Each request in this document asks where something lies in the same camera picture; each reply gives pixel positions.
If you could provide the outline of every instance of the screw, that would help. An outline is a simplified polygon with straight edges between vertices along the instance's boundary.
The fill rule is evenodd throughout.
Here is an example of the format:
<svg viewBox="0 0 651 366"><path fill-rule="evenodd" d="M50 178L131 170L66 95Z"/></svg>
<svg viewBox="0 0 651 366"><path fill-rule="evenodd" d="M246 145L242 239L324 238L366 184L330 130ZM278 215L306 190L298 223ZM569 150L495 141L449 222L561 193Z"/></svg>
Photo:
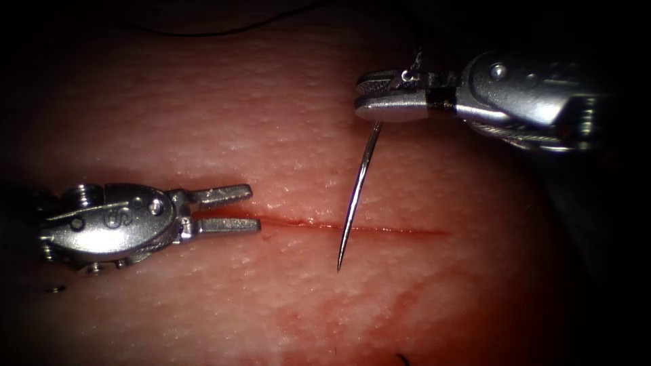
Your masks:
<svg viewBox="0 0 651 366"><path fill-rule="evenodd" d="M497 64L490 69L490 77L496 81L500 81L507 76L507 67L502 64Z"/></svg>
<svg viewBox="0 0 651 366"><path fill-rule="evenodd" d="M159 199L154 199L149 203L149 212L151 212L152 215L158 216L163 212L163 203Z"/></svg>
<svg viewBox="0 0 651 366"><path fill-rule="evenodd" d="M88 267L86 267L86 274L90 276L97 276L102 273L103 268L99 263L93 262Z"/></svg>
<svg viewBox="0 0 651 366"><path fill-rule="evenodd" d="M70 221L70 228L72 228L73 231L81 231L83 229L83 220L80 218L73 218L73 220Z"/></svg>

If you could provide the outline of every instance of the cable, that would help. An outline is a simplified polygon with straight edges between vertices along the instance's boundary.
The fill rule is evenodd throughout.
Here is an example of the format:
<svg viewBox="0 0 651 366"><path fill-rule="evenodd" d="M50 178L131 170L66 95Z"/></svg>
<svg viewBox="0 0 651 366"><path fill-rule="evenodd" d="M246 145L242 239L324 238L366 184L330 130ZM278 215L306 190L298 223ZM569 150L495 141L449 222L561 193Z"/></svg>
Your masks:
<svg viewBox="0 0 651 366"><path fill-rule="evenodd" d="M156 29L151 29L147 28L145 26L139 26L135 24L130 24L127 22L123 22L121 20L118 20L117 22L127 26L132 29L136 29L137 31L142 31L142 32L148 32L148 33L153 33L155 35L161 35L165 37L182 37L182 38L199 38L199 37L223 37L223 36L228 36L228 35L236 35L239 33L244 33L246 31L250 31L254 28L258 28L260 26L265 26L270 23L273 23L277 20L281 20L284 18L289 18L290 16L295 16L304 12L308 12L310 10L316 9L318 7L327 5L329 2L332 0L318 0L310 5L306 5L304 7L299 7L297 9L289 10L287 12L283 12L280 14L277 14L275 16L272 16L271 18L268 18L266 20L263 20L261 22L256 22L253 24L249 24L247 26L241 26L238 28L232 28L229 30L222 30L220 32L208 32L208 33L173 33L173 32L164 32L162 30L156 30Z"/></svg>

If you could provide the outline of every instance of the black suture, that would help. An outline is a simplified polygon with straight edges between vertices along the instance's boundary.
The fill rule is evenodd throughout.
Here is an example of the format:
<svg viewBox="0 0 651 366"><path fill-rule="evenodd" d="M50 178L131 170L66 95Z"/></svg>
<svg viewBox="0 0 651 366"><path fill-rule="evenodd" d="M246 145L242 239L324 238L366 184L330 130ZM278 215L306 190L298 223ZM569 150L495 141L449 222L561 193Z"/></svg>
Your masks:
<svg viewBox="0 0 651 366"><path fill-rule="evenodd" d="M236 34L239 34L239 33L244 33L246 31L250 31L252 29L268 25L268 24L273 23L273 22L275 22L277 20L281 20L281 19L284 19L284 18L289 18L290 16L295 16L295 15L298 15L298 14L301 14L301 13L304 13L304 12L308 12L308 11L310 11L312 9L316 9L318 7L327 5L331 1L333 1L333 0L318 0L318 1L315 1L314 3L312 3L310 5L306 5L304 7L299 7L297 9L282 12L280 14L277 14L275 16L272 16L271 18L268 18L266 20L262 20L260 22L252 23L252 24L249 24L247 26L241 26L241 27L238 27L238 28L231 28L231 29L228 29L228 30L222 30L220 32L173 33L173 32L165 32L165 31L162 31L162 30L147 28L145 26L139 26L139 25L136 25L136 24L127 23L127 22L123 22L121 20L118 20L117 22L124 25L124 26L126 26L126 27L136 29L137 31L153 33L155 35L161 35L161 36L165 36L165 37L182 37L182 38L223 37L223 36L229 36L229 35L236 35Z"/></svg>

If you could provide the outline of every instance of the skin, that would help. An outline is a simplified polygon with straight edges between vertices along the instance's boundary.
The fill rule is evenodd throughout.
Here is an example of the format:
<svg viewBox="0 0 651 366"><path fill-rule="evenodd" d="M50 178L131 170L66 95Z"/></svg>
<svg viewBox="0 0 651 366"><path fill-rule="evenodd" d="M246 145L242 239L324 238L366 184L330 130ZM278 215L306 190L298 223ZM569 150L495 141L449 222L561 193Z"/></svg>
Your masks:
<svg viewBox="0 0 651 366"><path fill-rule="evenodd" d="M454 118L385 125L336 273L371 128L352 111L356 78L411 56L391 10L361 10L331 5L223 39L100 23L33 61L39 68L25 66L26 75L40 70L15 96L12 118L25 128L4 131L1 144L14 182L57 193L81 182L246 182L253 199L210 215L260 218L263 229L171 247L56 295L12 289L9 357L119 365L571 357L577 264L557 219L514 150ZM239 11L213 22L202 11L199 21L174 22L169 11L149 24L222 29L251 20Z"/></svg>

